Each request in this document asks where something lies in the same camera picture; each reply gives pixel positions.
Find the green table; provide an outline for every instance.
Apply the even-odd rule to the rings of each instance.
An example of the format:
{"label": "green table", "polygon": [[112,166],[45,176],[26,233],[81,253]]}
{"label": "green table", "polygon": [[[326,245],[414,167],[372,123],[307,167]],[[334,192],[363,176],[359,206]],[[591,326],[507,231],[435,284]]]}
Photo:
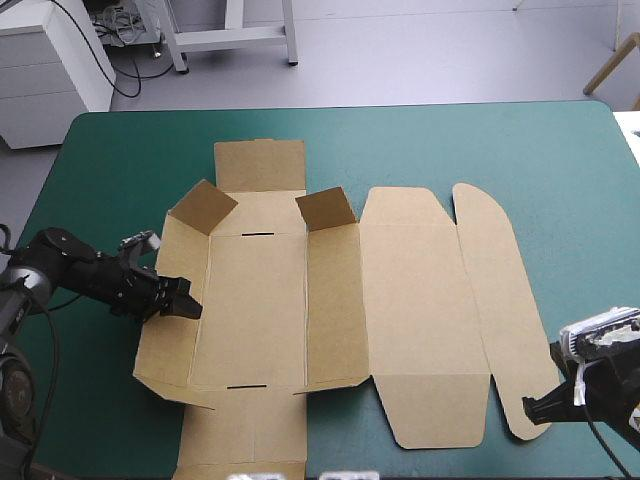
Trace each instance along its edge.
{"label": "green table", "polygon": [[[611,112],[594,102],[83,115],[22,242],[55,225],[114,252],[128,234],[161,231],[166,209],[194,182],[214,180],[214,142],[265,137],[304,139],[309,191],[343,185],[359,213],[373,185],[426,186],[449,212],[456,182],[490,192],[513,222],[550,338],[568,322],[640,304],[640,170]],[[60,383],[37,461],[76,475],[170,476],[182,408],[131,377],[140,326],[87,299],[56,317]],[[29,322],[21,343],[42,401],[45,322]],[[474,449],[400,449],[370,383],[312,395],[308,411],[309,475],[618,473],[585,425],[556,425],[529,443],[510,438],[493,389],[484,442]],[[637,452],[602,428],[640,474]]]}

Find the floor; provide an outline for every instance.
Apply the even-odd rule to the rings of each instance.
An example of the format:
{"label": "floor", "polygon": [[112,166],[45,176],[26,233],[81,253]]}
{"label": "floor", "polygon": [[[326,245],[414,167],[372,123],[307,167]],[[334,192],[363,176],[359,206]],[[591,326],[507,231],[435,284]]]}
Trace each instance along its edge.
{"label": "floor", "polygon": [[[277,108],[582,99],[611,54],[615,0],[295,0],[300,64],[284,47],[191,54],[190,73],[145,81],[112,110]],[[220,1],[173,0],[183,30],[219,27]],[[245,19],[281,18],[280,0],[246,0]],[[640,4],[624,8],[622,36],[640,29]],[[169,56],[134,54],[146,75]],[[110,52],[132,70],[128,53]],[[633,55],[598,90],[613,110],[637,95]],[[135,81],[118,80],[134,91]],[[58,149],[11,151],[0,141],[0,222],[22,231]]]}

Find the unfolded cardboard box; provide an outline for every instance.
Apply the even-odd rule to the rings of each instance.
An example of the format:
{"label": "unfolded cardboard box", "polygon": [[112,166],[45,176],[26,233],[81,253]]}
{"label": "unfolded cardboard box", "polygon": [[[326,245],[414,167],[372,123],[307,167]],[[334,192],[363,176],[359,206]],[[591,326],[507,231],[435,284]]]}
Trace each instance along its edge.
{"label": "unfolded cardboard box", "polygon": [[157,263],[202,318],[147,322],[134,372],[190,405],[174,478],[303,478],[301,393],[371,375],[405,448],[480,443],[491,373],[511,430],[541,433],[520,397],[557,372],[493,199],[456,186],[456,226],[426,189],[374,188],[357,223],[341,189],[306,195],[302,142],[219,143],[215,163],[218,188],[167,213]]}

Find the cable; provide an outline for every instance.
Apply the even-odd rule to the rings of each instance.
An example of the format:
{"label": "cable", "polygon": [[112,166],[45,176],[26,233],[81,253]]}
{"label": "cable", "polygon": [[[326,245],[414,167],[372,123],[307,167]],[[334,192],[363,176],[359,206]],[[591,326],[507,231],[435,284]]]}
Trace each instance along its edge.
{"label": "cable", "polygon": [[600,432],[593,423],[593,419],[591,418],[591,414],[589,413],[589,409],[587,408],[587,406],[582,405],[582,410],[584,411],[584,416],[587,419],[587,423],[589,424],[589,428],[591,429],[593,436],[596,437],[596,440],[598,440],[604,451],[607,452],[607,455],[609,455],[611,461],[615,463],[616,467],[618,467],[618,470],[622,472],[624,478],[627,480],[632,480],[633,477],[629,473],[629,470],[627,470],[624,465],[622,465],[622,462],[618,459],[618,457],[616,457],[615,453],[613,453],[607,442],[604,440],[604,438],[602,438],[602,435],[600,435]]}
{"label": "cable", "polygon": [[102,64],[100,63],[100,60],[98,60],[98,56],[96,55],[96,52],[93,50],[93,47],[91,46],[91,43],[89,43],[89,39],[85,35],[85,33],[82,30],[82,28],[80,28],[80,25],[78,25],[78,22],[73,17],[73,15],[71,15],[69,13],[69,10],[67,10],[63,5],[61,5],[60,2],[58,2],[58,0],[50,0],[50,1],[52,3],[54,3],[55,5],[57,5],[58,8],[60,10],[62,10],[67,17],[69,17],[71,22],[73,22],[75,27],[78,29],[78,31],[80,32],[80,35],[82,35],[84,43],[86,43],[87,47],[89,47],[89,51],[91,52],[91,55],[93,56],[93,59],[96,61],[96,64],[98,65],[98,68],[100,69],[100,72],[102,72],[102,76],[107,80],[107,82],[109,82],[109,85],[111,85],[113,87],[113,89],[116,92],[118,92],[120,95],[122,95],[123,97],[127,97],[127,98],[136,98],[136,97],[138,97],[140,95],[140,93],[142,92],[142,79],[140,78],[140,72],[138,71],[138,64],[136,63],[135,59],[133,57],[131,57],[131,61],[133,62],[133,68],[135,69],[136,74],[137,74],[136,78],[138,79],[138,90],[134,94],[129,94],[129,93],[126,93],[126,92],[123,92],[122,90],[120,90],[118,87],[116,87],[115,83],[113,83],[111,81],[111,79],[107,75],[107,72],[104,71],[104,68],[102,67]]}
{"label": "cable", "polygon": [[[104,28],[104,32],[100,32],[101,36],[102,35],[116,35],[117,32],[109,27],[107,27],[106,25],[102,25],[101,23],[97,23],[97,22],[93,22],[93,26],[94,27],[99,27],[99,28]],[[124,70],[120,70],[119,68],[117,68],[116,66],[112,65],[113,69],[120,73],[121,75],[124,75],[125,77],[129,77],[129,78],[138,78],[138,75],[131,75],[128,72],[125,72]],[[140,79],[141,80],[151,80],[153,78],[160,78],[164,75],[166,75],[167,73],[169,73],[171,71],[171,69],[173,68],[173,63],[170,63],[169,66],[167,68],[165,68],[163,71],[161,71],[160,73],[156,73],[153,75],[140,75]]]}
{"label": "cable", "polygon": [[22,478],[24,480],[31,480],[31,464],[33,462],[33,457],[35,456],[36,450],[38,449],[38,445],[40,444],[40,440],[42,438],[42,432],[47,424],[47,420],[49,419],[49,414],[51,413],[51,405],[53,403],[53,397],[56,393],[56,387],[58,385],[58,369],[60,367],[60,337],[58,336],[58,330],[56,328],[55,323],[53,323],[53,319],[51,318],[51,313],[47,308],[42,305],[37,298],[33,296],[31,291],[22,285],[24,291],[29,295],[33,303],[40,308],[42,313],[47,318],[47,323],[49,324],[49,330],[51,332],[51,341],[53,344],[53,363],[51,364],[51,376],[49,379],[49,389],[47,391],[47,398],[44,401],[44,407],[42,408],[42,414],[40,415],[40,422],[38,425],[38,429],[36,431],[36,438],[33,441],[33,445],[31,450],[27,454],[24,459],[24,463],[22,466]]}
{"label": "cable", "polygon": [[2,242],[2,246],[0,246],[0,253],[4,255],[13,255],[15,250],[11,250],[11,229],[8,225],[4,223],[0,223],[0,230],[4,234],[4,241]]}
{"label": "cable", "polygon": [[67,300],[66,302],[63,302],[60,305],[56,305],[55,307],[51,307],[49,309],[49,312],[55,312],[56,310],[62,310],[64,307],[68,307],[69,305],[71,305],[76,300],[79,300],[80,298],[82,298],[82,294],[81,293],[79,293],[78,295],[73,297],[71,300]]}

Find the cabinet drawer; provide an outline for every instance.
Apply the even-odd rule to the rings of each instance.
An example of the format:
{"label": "cabinet drawer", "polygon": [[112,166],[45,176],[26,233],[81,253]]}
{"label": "cabinet drawer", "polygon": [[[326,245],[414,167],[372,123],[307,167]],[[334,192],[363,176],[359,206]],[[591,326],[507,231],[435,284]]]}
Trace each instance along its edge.
{"label": "cabinet drawer", "polygon": [[0,99],[0,136],[11,148],[58,145],[87,109],[76,92]]}
{"label": "cabinet drawer", "polygon": [[59,61],[58,53],[44,32],[0,35],[0,65],[3,67]]}
{"label": "cabinet drawer", "polygon": [[74,90],[75,86],[62,63],[0,68],[0,98]]}

